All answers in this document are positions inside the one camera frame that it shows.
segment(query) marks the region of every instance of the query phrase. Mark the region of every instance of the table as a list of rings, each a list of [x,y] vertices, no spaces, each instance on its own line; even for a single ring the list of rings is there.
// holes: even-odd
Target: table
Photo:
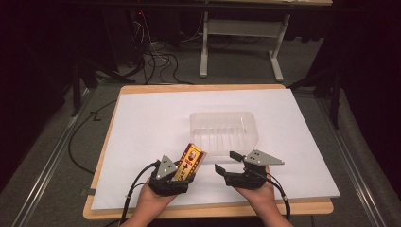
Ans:
[[[277,0],[212,0],[209,2],[242,2],[242,3],[271,3],[271,4],[285,4],[283,1]],[[331,0],[311,0],[311,1],[291,1],[290,4],[302,5],[308,4],[310,6],[331,6]],[[239,21],[239,20],[220,20],[209,19],[208,11],[203,13],[203,44],[200,56],[200,77],[207,77],[207,63],[208,63],[208,48],[207,38],[211,34],[216,35],[237,35],[237,36],[251,36],[251,37],[270,37],[276,39],[276,45],[273,50],[269,51],[269,59],[276,81],[282,82],[284,80],[280,65],[277,60],[277,55],[281,47],[284,35],[288,27],[290,14],[285,14],[281,22],[260,22],[260,21]]]
[[[251,89],[285,89],[280,84],[247,84],[247,85],[154,85],[154,86],[125,86],[121,89],[123,94],[145,94],[145,93],[178,93],[193,91],[226,91],[226,90],[251,90]],[[114,122],[115,110],[112,117],[103,149],[96,167],[96,173],[91,184],[96,189],[100,170],[107,144],[109,142],[111,128]],[[91,210],[94,196],[89,195],[83,209],[83,216],[87,219],[120,218],[122,209]],[[292,215],[329,214],[333,212],[333,203],[330,198],[297,199],[290,200]],[[286,209],[282,201],[277,201],[277,206],[282,214]],[[254,210],[246,202],[213,204],[213,205],[190,205],[167,207],[159,218],[211,218],[211,217],[251,217],[255,216]]]

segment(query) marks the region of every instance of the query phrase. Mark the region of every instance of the power cord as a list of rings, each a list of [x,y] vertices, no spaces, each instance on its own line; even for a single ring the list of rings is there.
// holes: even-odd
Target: power cord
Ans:
[[[107,103],[106,105],[102,106],[101,108],[97,109],[96,111],[91,112],[91,114],[90,114],[88,117],[86,117],[86,118],[79,124],[79,126],[77,126],[77,128],[74,130],[73,134],[71,135],[70,140],[68,141],[68,155],[70,156],[71,161],[72,161],[77,167],[79,167],[80,169],[82,169],[82,170],[84,170],[85,172],[90,173],[90,174],[92,174],[92,175],[95,175],[94,171],[89,170],[88,168],[82,166],[81,164],[79,164],[79,163],[75,160],[75,158],[74,158],[74,156],[73,156],[73,153],[72,153],[72,150],[71,150],[71,145],[72,145],[74,136],[77,134],[77,132],[79,131],[79,129],[80,129],[92,116],[97,116],[98,112],[100,112],[100,111],[103,110],[104,108],[108,107],[109,105],[115,103],[116,101],[117,101],[117,100],[113,100],[113,101]]]
[[[267,178],[266,176],[263,176],[262,174],[260,174],[260,173],[258,173],[258,172],[254,172],[254,171],[249,170],[249,169],[248,169],[248,171],[249,171],[250,173],[252,173],[253,175],[258,176],[258,177],[264,179],[266,182],[271,183],[273,186],[275,186],[275,187],[280,191],[281,197],[283,198],[283,201],[284,201],[284,205],[286,206],[286,219],[289,220],[289,218],[290,218],[290,216],[291,216],[291,208],[290,208],[290,206],[289,206],[289,201],[288,201],[288,198],[287,198],[287,196],[286,196],[286,193],[285,193],[284,190],[283,190],[283,187],[282,187],[281,184],[277,181],[277,179],[275,179],[271,174],[268,173],[268,175],[271,176],[271,178],[275,180],[275,182],[274,182],[274,181],[272,181],[271,179]]]
[[[152,168],[152,167],[156,167],[156,166],[158,166],[159,164],[160,164],[160,161],[157,160],[156,162],[154,162],[154,163],[152,163],[152,164],[146,166],[146,167],[145,167],[144,169],[142,169],[142,171],[138,174],[138,176],[136,177],[135,181],[133,181],[132,186],[131,186],[131,188],[130,188],[128,194],[127,194],[127,198],[126,198],[126,201],[125,201],[125,204],[124,204],[124,210],[123,210],[123,213],[122,213],[122,215],[121,215],[121,219],[120,219],[119,225],[123,224],[123,223],[126,221],[126,215],[127,215],[127,212],[128,212],[128,207],[129,207],[129,205],[130,205],[130,201],[131,201],[131,196],[132,196],[133,189],[134,189],[135,187],[139,186],[139,185],[145,184],[145,183],[136,184],[136,183],[138,182],[139,178],[142,176],[142,174],[144,174],[145,171],[147,171],[148,169],[150,169],[150,168]]]

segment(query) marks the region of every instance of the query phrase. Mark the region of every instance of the human hand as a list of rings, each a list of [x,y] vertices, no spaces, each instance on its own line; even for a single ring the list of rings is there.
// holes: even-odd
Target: human hand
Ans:
[[[148,226],[148,224],[159,217],[165,208],[177,197],[177,195],[168,197],[156,195],[147,183],[142,186],[135,210],[131,217],[121,225],[122,227]]]
[[[266,166],[267,178],[271,180],[270,169]],[[235,190],[248,200],[254,212],[263,220],[266,227],[292,226],[277,208],[274,198],[274,186],[265,182],[260,188],[249,190],[237,188]]]

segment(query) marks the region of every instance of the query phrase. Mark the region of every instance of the white poster board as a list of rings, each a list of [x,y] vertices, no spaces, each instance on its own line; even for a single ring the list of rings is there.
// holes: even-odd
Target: white poster board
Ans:
[[[190,142],[189,116],[201,112],[252,113],[258,131],[255,148],[285,162],[270,170],[289,199],[340,195],[288,89],[123,94],[114,113],[92,209],[122,208],[144,167],[163,155],[179,160]],[[227,171],[243,171],[241,163],[219,165]],[[143,183],[152,170],[138,183]],[[139,191],[133,191],[130,207],[135,206]],[[277,191],[275,196],[281,200]],[[236,201],[244,198],[226,186],[214,164],[208,163],[200,167],[187,193],[170,206]]]

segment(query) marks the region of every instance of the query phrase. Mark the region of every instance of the clear plastic container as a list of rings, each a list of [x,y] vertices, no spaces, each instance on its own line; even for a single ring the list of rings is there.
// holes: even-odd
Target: clear plastic container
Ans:
[[[227,157],[231,150],[248,155],[258,141],[252,113],[192,113],[189,118],[191,142],[206,151],[206,157]]]

